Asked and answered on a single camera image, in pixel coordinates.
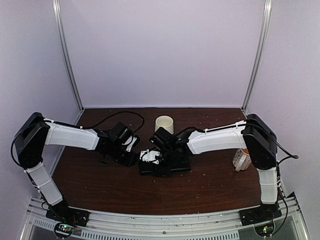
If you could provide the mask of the black zippered tool case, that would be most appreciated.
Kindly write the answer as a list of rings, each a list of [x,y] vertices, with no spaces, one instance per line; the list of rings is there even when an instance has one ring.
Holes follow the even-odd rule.
[[[161,164],[158,156],[152,156],[151,160],[147,160],[144,156],[139,163],[139,172],[142,176],[168,177],[171,173],[188,172],[190,170],[189,159]]]

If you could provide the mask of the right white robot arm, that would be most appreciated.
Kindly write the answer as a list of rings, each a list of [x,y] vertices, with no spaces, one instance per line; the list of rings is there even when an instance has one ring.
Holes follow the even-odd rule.
[[[229,149],[248,150],[258,171],[261,192],[261,206],[257,208],[256,216],[266,221],[276,212],[277,137],[256,114],[221,127],[199,129],[191,126],[175,134],[160,127],[149,141],[154,148],[141,151],[139,157],[142,176],[167,177],[173,172],[189,171],[189,158],[194,155]]]

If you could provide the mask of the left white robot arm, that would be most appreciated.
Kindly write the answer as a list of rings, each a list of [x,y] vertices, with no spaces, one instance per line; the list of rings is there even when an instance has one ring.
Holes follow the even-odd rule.
[[[114,162],[131,167],[137,160],[132,150],[140,138],[122,122],[107,130],[76,126],[45,118],[34,112],[15,134],[10,154],[12,160],[23,169],[33,186],[44,197],[49,210],[61,222],[72,218],[68,202],[48,172],[43,159],[45,147],[76,148],[110,157]]]

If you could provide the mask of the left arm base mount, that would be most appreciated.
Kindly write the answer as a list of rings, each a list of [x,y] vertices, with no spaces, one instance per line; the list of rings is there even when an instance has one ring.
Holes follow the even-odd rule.
[[[68,202],[63,199],[56,205],[49,205],[46,218],[66,223],[71,226],[86,227],[90,213],[86,210],[69,207]]]

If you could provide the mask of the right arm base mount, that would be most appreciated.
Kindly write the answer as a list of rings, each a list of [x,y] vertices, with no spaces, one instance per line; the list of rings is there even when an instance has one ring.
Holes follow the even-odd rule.
[[[272,221],[282,216],[278,201],[273,204],[261,203],[257,207],[240,210],[239,217],[242,226],[259,224],[266,221]]]

